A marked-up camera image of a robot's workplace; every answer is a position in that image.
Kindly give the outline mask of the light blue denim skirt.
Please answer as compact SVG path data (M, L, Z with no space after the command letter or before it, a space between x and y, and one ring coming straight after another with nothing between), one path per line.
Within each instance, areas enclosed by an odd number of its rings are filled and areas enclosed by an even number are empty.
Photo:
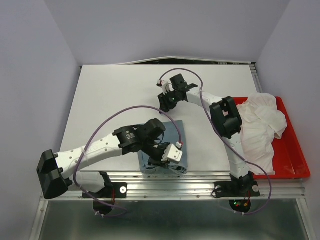
M170 162L165 166L158 166L151 164L150 157L143 153L142 151L138 152L139 160L139 169L143 174L148 175L185 175L188 172L188 153L187 153L187 140L184 130L184 123L182 120L177 120L176 125L178 126L181 132L181 139L183 142L182 146L182 158L179 164ZM179 139L178 132L176 127L171 121L163 122L163 125L166 128L164 132L163 142L176 143Z

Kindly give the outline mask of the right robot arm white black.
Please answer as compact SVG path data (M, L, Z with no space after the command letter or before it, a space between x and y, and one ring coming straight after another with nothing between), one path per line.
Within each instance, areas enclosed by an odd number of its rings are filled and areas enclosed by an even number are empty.
M230 96L222 98L204 92L202 84L188 84L182 74L173 76L169 81L159 79L156 85L162 89L158 95L160 110L168 113L183 101L204 109L226 149L231 178L226 187L235 195L250 191L254 178L244 157L240 138L243 121L235 100Z

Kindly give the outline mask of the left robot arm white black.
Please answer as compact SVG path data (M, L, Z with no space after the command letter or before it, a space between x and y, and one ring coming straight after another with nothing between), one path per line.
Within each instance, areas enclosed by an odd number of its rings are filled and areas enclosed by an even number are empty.
M129 125L115 130L89 145L65 152L51 149L41 154L36 172L45 199L57 198L70 190L74 173L100 161L142 151L153 161L167 163L178 150L172 143L157 143L166 128L157 118L145 124Z

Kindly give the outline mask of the white skirt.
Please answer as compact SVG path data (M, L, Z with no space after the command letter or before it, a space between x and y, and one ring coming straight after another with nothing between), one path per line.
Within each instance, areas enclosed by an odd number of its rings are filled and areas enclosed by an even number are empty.
M241 145L244 158L255 175L275 175L273 159L274 139L280 140L288 124L278 110L276 97L268 93L253 93L237 106L242 119Z

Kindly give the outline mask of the red plastic tray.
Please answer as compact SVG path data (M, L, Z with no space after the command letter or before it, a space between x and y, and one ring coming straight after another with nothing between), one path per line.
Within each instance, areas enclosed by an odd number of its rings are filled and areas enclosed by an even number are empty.
M311 173L299 144L295 130L287 113L283 100L276 97L277 109L286 118L287 128L281 139L274 139L272 147L274 157L272 160L273 171L271 179L303 179L310 177Z

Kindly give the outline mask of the aluminium extrusion frame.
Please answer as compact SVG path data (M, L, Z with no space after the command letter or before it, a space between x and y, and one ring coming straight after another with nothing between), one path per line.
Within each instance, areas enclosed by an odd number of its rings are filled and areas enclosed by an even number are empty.
M62 139L61 150L83 146L96 128L104 137L113 130L159 118L159 79L182 74L192 84L220 96L245 97L257 91L249 65L84 65ZM215 199L214 182L229 180L223 143L203 109L181 102L170 113L184 123L188 173L146 175L136 154L110 158L86 168L105 171L113 182L127 183L127 208L121 217L95 215L93 202L79 191L39 203L36 229L40 240L314 240L305 188L300 179L260 179L260 197L251 199L252 215L230 210Z

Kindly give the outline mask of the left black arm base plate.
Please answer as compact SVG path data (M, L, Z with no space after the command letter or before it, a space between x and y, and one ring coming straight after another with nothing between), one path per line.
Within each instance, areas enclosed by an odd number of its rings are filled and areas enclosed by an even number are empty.
M125 199L127 197L128 184L126 182L113 182L112 186L105 186L102 190L89 193L97 199Z

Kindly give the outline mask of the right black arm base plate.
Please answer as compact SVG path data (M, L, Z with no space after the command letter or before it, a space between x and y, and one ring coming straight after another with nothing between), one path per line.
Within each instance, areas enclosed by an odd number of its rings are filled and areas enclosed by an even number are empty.
M211 196L216 199L259 197L260 195L260 189L256 181L245 185L234 181L218 181L214 182L214 189L211 192Z

